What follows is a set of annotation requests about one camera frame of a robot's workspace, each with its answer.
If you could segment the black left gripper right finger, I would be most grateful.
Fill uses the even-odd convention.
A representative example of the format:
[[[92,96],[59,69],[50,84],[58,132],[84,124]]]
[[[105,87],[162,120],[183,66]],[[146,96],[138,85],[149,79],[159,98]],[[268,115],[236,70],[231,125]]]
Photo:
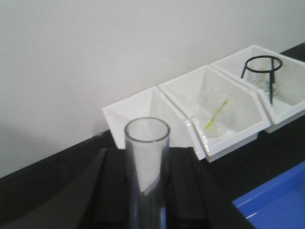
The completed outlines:
[[[169,229],[252,229],[224,195],[193,148],[171,147],[166,183]]]

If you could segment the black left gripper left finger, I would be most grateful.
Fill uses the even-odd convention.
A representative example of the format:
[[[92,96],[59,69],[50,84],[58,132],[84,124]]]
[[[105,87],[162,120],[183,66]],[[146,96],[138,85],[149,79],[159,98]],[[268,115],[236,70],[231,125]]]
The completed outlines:
[[[1,228],[124,228],[125,162],[119,149],[67,153],[2,178]]]

